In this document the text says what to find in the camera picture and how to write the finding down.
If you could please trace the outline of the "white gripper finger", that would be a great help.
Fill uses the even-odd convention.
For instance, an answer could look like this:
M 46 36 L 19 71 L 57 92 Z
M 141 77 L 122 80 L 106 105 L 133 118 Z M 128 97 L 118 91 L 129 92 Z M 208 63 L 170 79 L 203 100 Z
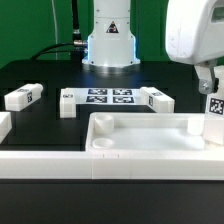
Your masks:
M 219 79 L 215 77 L 214 68 L 217 65 L 217 60 L 208 60 L 194 66 L 199 79 L 199 92 L 201 94 L 212 94 L 218 90 Z

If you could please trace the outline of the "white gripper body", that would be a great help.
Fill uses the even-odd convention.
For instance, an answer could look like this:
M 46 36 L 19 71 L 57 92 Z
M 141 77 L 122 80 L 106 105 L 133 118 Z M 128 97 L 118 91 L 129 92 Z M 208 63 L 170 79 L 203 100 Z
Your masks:
M 224 57 L 224 0 L 169 0 L 165 49 L 184 64 Z

